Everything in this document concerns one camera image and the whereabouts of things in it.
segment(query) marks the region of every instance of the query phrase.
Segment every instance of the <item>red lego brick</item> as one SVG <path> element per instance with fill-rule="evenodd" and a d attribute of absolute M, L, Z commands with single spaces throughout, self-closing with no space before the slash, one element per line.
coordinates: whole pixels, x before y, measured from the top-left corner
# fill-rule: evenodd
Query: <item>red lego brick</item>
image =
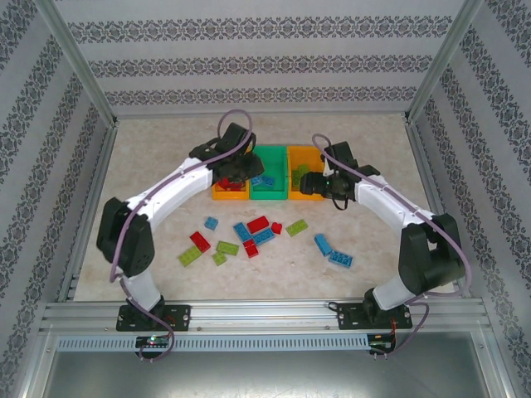
<path fill-rule="evenodd" d="M 274 222 L 272 225 L 271 225 L 271 229 L 273 230 L 273 232 L 275 232 L 277 235 L 280 235 L 280 233 L 282 232 L 282 224 L 278 223 L 278 222 Z"/>
<path fill-rule="evenodd" d="M 226 191 L 240 192 L 246 184 L 244 182 L 229 182 L 229 179 L 227 177 L 224 177 L 219 182 L 217 182 L 217 185 L 219 185 Z"/>
<path fill-rule="evenodd" d="M 252 259 L 254 256 L 258 255 L 258 248 L 256 247 L 256 245 L 253 244 L 252 245 L 248 245 L 248 246 L 243 246 L 247 252 L 247 255 L 249 256 L 250 259 Z"/>
<path fill-rule="evenodd" d="M 190 236 L 190 239 L 202 253 L 210 249 L 210 243 L 208 243 L 207 240 L 203 238 L 203 236 L 199 232 L 193 233 Z"/>
<path fill-rule="evenodd" d="M 259 230 L 263 230 L 269 225 L 269 221 L 266 219 L 266 216 L 262 216 L 260 218 L 257 218 L 254 221 L 247 223 L 247 228 L 249 229 L 249 232 L 254 234 L 255 232 L 258 232 Z"/>

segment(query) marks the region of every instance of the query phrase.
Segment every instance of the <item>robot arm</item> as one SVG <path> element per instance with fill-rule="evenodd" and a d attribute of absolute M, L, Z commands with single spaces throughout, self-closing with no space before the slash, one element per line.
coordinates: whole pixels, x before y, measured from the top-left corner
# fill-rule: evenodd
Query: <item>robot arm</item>
<path fill-rule="evenodd" d="M 465 274 L 459 255 L 418 215 L 422 214 L 433 221 L 460 246 L 457 225 L 451 216 L 436 216 L 421 209 L 392 189 L 377 169 L 372 166 L 359 167 L 346 142 L 330 145 L 325 152 L 364 176 L 370 176 L 381 187 L 326 162 L 323 174 L 309 172 L 302 177 L 300 191 L 305 194 L 320 193 L 323 197 L 333 199 L 334 203 L 337 200 L 344 201 L 343 209 L 336 205 L 340 210 L 347 208 L 348 200 L 358 201 L 376 213 L 401 239 L 398 275 L 365 293 L 363 306 L 369 319 L 374 321 L 381 312 Z M 399 202 L 394 195 L 403 199 L 409 207 Z"/>
<path fill-rule="evenodd" d="M 112 262 L 119 233 L 131 211 L 144 202 L 155 187 L 167 183 L 152 195 L 133 217 L 119 253 L 118 271 L 122 274 L 124 285 L 131 298 L 145 310 L 156 312 L 156 307 L 163 307 L 163 297 L 149 271 L 149 265 L 155 255 L 155 229 L 186 200 L 208 189 L 212 184 L 222 179 L 234 183 L 244 182 L 260 175 L 264 171 L 261 160 L 253 152 L 246 152 L 251 143 L 254 146 L 256 136 L 252 134 L 249 141 L 231 156 L 203 164 L 171 182 L 168 180 L 194 165 L 205 163 L 235 148 L 246 134 L 246 129 L 237 124 L 230 124 L 222 138 L 215 138 L 194 148 L 181 166 L 153 187 L 127 201 L 114 197 L 105 203 L 96 245 L 104 257 Z"/>

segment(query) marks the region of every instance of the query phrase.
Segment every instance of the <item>blue lego brick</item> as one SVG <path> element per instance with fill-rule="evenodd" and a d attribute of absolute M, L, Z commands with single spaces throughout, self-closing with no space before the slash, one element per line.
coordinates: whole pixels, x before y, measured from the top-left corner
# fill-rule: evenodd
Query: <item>blue lego brick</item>
<path fill-rule="evenodd" d="M 275 179 L 273 177 L 262 176 L 262 186 L 272 188 L 275 185 Z"/>
<path fill-rule="evenodd" d="M 317 234 L 314 238 L 314 241 L 317 244 L 317 247 L 319 247 L 319 250 L 321 250 L 321 253 L 323 253 L 323 256 L 326 257 L 327 255 L 332 253 L 332 248 L 326 241 L 326 238 L 323 234 Z"/>
<path fill-rule="evenodd" d="M 275 234 L 273 233 L 273 230 L 271 228 L 267 228 L 263 230 L 262 232 L 258 232 L 257 234 L 254 234 L 252 236 L 252 239 L 255 241 L 257 246 L 260 246 L 263 243 L 266 243 L 268 240 L 271 240 L 275 237 Z"/>
<path fill-rule="evenodd" d="M 329 262 L 350 268 L 350 265 L 352 265 L 352 256 L 334 250 L 329 257 Z"/>
<path fill-rule="evenodd" d="M 215 219 L 214 217 L 208 217 L 207 220 L 205 221 L 205 227 L 208 228 L 209 230 L 215 231 L 218 222 L 219 221 Z"/>
<path fill-rule="evenodd" d="M 258 177 L 254 177 L 251 179 L 251 185 L 253 187 L 256 187 L 257 185 L 261 185 L 262 184 L 262 177 L 258 176 Z"/>
<path fill-rule="evenodd" d="M 240 238 L 241 243 L 245 243 L 248 240 L 252 239 L 251 234 L 247 230 L 246 226 L 243 225 L 243 222 L 238 222 L 233 228 L 236 232 L 236 235 L 238 235 L 238 237 Z"/>

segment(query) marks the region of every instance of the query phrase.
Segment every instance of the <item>wall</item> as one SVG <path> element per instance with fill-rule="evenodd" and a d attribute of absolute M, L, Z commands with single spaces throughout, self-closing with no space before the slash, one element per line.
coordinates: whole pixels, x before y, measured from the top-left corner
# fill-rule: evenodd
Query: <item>wall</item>
<path fill-rule="evenodd" d="M 0 397 L 55 301 L 106 127 L 32 2 L 0 1 Z"/>
<path fill-rule="evenodd" d="M 517 396 L 531 396 L 530 7 L 485 1 L 417 120 Z"/>
<path fill-rule="evenodd" d="M 404 111 L 463 0 L 58 1 L 118 116 Z"/>

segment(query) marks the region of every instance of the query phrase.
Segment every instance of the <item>beige floor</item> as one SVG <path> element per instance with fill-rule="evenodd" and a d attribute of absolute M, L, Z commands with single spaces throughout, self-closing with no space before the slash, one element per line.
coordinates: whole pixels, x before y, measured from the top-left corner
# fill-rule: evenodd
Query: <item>beige floor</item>
<path fill-rule="evenodd" d="M 124 299 L 117 284 L 109 285 L 110 265 L 95 247 L 101 207 L 111 197 L 125 200 L 165 177 L 193 147 L 214 136 L 218 119 L 120 123 L 75 300 Z M 258 114 L 253 119 L 258 143 L 311 144 L 313 133 L 325 133 L 333 143 L 347 140 L 360 165 L 372 164 L 397 190 L 427 208 L 400 115 Z M 236 121 L 246 125 L 244 119 Z M 219 240 L 239 243 L 232 226 L 262 215 L 284 226 L 304 218 L 309 229 L 293 238 L 284 231 L 251 260 L 241 247 L 237 257 L 229 256 L 220 267 L 212 260 L 213 248 L 187 268 L 178 262 L 178 255 L 191 246 L 188 237 L 194 231 L 201 231 L 213 247 Z M 207 216 L 220 221 L 215 232 L 202 226 Z M 352 268 L 330 264 L 313 242 L 316 233 L 324 233 L 335 249 L 351 254 Z M 210 191 L 201 192 L 163 222 L 154 239 L 151 270 L 166 299 L 362 297 L 397 273 L 398 237 L 357 203 L 336 211 L 330 201 L 223 202 L 213 201 Z"/>

